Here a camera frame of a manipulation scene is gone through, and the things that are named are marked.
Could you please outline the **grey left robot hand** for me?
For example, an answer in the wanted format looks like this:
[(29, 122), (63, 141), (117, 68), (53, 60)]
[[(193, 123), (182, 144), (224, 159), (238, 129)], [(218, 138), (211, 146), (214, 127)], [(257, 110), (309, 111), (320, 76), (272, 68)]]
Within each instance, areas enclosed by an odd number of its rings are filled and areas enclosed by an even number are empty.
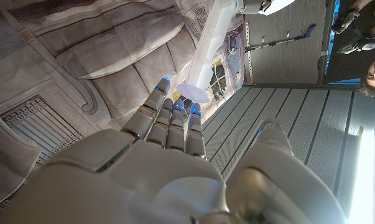
[(264, 14), (272, 4), (271, 0), (242, 0), (240, 14)]

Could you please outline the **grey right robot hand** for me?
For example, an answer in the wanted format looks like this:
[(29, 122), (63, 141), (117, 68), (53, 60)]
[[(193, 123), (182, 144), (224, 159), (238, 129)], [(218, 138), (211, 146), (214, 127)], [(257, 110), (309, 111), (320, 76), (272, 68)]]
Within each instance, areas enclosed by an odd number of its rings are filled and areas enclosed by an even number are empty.
[(0, 223), (345, 223), (331, 190), (292, 152), (276, 119), (227, 179), (206, 158), (201, 111), (167, 98), (163, 78), (122, 130), (59, 152)]

